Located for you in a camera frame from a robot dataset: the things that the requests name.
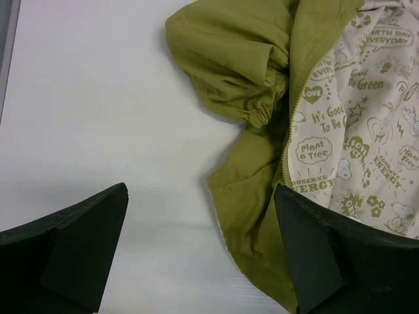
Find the lightning bolt print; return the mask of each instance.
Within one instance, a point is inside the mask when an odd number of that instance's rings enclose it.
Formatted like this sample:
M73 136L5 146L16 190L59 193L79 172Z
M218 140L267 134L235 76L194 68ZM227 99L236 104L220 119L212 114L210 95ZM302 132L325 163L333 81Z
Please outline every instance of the lightning bolt print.
M398 121L397 121L397 128L399 129L400 138L402 138L403 133L404 133L405 131L401 128L400 120L398 120Z

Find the star print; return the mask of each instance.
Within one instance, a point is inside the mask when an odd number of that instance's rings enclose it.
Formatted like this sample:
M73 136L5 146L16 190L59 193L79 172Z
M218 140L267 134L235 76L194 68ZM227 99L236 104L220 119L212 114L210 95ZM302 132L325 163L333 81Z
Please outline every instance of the star print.
M364 109L365 108L361 107L361 105L357 103L354 108L349 108L349 110L351 111L351 115L349 117L351 118L353 116L361 116Z

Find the jacket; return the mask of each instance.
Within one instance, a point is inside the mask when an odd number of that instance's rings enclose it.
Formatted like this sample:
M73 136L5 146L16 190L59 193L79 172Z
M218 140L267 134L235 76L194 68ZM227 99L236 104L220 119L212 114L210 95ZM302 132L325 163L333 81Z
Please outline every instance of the jacket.
M363 4L198 0L166 22L173 58L204 105L248 122L208 186L235 263L290 313L297 300L272 193L291 187L287 144L303 86Z

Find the green heart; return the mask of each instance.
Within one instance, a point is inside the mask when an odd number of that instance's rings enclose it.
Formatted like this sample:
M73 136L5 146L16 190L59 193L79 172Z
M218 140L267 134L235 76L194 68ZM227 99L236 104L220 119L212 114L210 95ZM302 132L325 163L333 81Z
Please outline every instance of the green heart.
M321 86L315 86L313 88L306 87L302 92L302 97L312 105L320 99L323 95L323 88Z

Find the green jacket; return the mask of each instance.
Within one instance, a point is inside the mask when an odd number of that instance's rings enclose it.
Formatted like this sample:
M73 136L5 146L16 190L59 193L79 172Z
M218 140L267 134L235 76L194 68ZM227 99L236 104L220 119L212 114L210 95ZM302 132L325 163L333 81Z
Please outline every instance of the green jacket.
M292 313L297 300L272 192L291 186L289 121L304 83L362 6L363 0L198 0L166 22L173 58L205 106L249 122L208 185L238 267Z

